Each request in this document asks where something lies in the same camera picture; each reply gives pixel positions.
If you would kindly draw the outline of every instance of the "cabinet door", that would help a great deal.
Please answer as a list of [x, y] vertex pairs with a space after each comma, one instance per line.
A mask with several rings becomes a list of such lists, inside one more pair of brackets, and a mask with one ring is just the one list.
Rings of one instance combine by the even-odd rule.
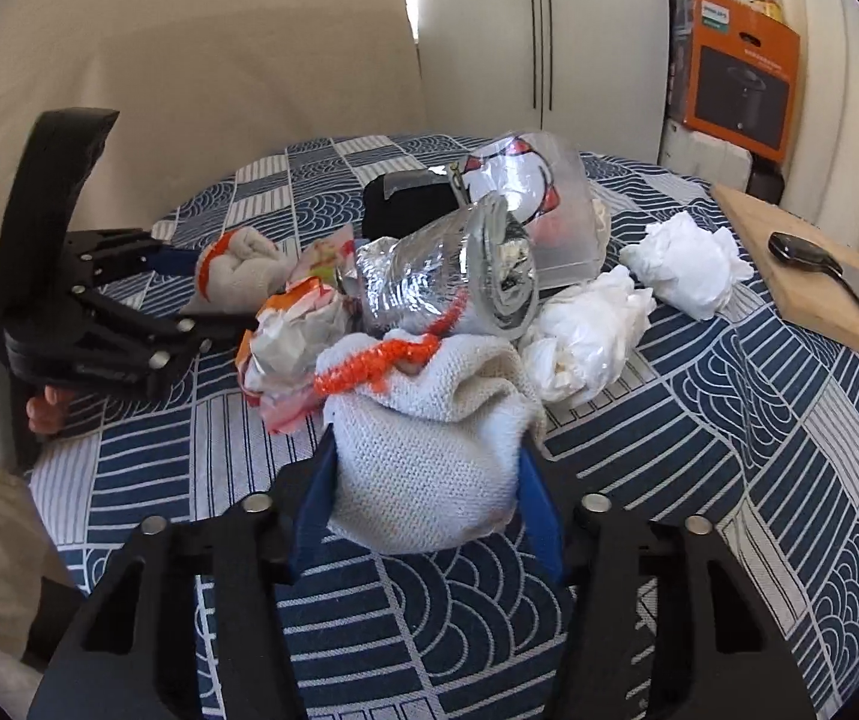
[[543, 126], [585, 151], [655, 163], [666, 108], [668, 0], [552, 0], [543, 34]]
[[433, 129], [495, 137], [539, 126], [538, 5], [419, 0], [420, 71]]

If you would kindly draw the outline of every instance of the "tablecloth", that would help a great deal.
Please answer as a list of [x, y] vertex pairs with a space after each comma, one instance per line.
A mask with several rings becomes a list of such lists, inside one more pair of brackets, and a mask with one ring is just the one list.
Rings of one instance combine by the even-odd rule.
[[[390, 170], [444, 164], [483, 143], [446, 135], [298, 143], [238, 170], [154, 227], [201, 248], [250, 224], [298, 250], [361, 219], [361, 188]], [[707, 185], [661, 167], [586, 154], [613, 212], [607, 263], [647, 223], [683, 207], [726, 225]], [[180, 309], [188, 279], [140, 275], [109, 295], [154, 314]], [[753, 577], [829, 717], [859, 684], [859, 354], [779, 318], [759, 274], [722, 316], [660, 305], [617, 383], [584, 407], [549, 410], [546, 448], [573, 475], [647, 517], [705, 514]], [[96, 397], [35, 470], [44, 523], [83, 589], [148, 514], [187, 521], [263, 490], [313, 453], [323, 425], [268, 436], [228, 354], [202, 355], [169, 400]], [[221, 716], [212, 583], [197, 584], [197, 659], [207, 716]], [[658, 624], [641, 587], [639, 628]], [[439, 720], [536, 716], [572, 610], [529, 552], [518, 521], [457, 550], [379, 557], [329, 536], [279, 595], [313, 717]], [[641, 643], [641, 656], [647, 645]], [[645, 685], [627, 696], [642, 717]]]

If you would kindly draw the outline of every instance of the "knife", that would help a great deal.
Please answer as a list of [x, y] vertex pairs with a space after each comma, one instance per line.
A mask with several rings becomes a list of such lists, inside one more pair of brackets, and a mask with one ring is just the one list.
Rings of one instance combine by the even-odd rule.
[[773, 233], [769, 236], [769, 250], [784, 265], [801, 271], [820, 271], [833, 276], [859, 301], [859, 268], [849, 263], [841, 263], [823, 247], [796, 235]]

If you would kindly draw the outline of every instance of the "cutting board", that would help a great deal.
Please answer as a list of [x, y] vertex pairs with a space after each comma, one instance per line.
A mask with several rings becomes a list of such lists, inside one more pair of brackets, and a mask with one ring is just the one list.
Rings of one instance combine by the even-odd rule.
[[859, 253], [831, 241], [810, 223], [741, 191], [715, 186], [713, 196], [733, 224], [776, 301], [780, 316], [859, 352], [859, 304], [826, 274], [781, 265], [769, 253], [774, 232], [786, 232], [821, 245], [841, 262], [859, 267]]

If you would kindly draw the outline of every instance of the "silver foil roll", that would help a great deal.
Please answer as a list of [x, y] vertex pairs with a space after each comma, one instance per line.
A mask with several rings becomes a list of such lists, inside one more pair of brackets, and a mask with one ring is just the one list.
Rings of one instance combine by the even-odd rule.
[[484, 196], [407, 235], [356, 250], [364, 325], [519, 338], [539, 298], [536, 266], [522, 224], [505, 197]]

